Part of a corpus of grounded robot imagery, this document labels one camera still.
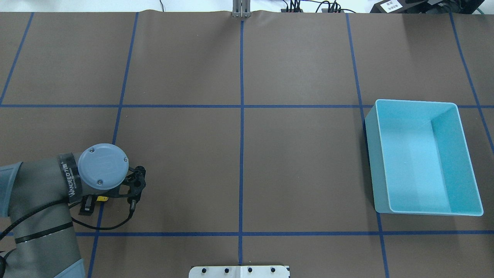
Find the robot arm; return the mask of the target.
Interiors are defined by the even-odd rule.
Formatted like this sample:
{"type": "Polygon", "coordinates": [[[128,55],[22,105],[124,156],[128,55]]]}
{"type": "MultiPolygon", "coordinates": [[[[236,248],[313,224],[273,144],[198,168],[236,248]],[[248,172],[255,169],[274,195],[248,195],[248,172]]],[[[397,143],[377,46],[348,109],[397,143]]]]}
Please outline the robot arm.
{"type": "Polygon", "coordinates": [[[1,166],[1,217],[15,248],[1,253],[2,278],[84,278],[69,205],[121,185],[129,159],[113,144],[1,166]]]}

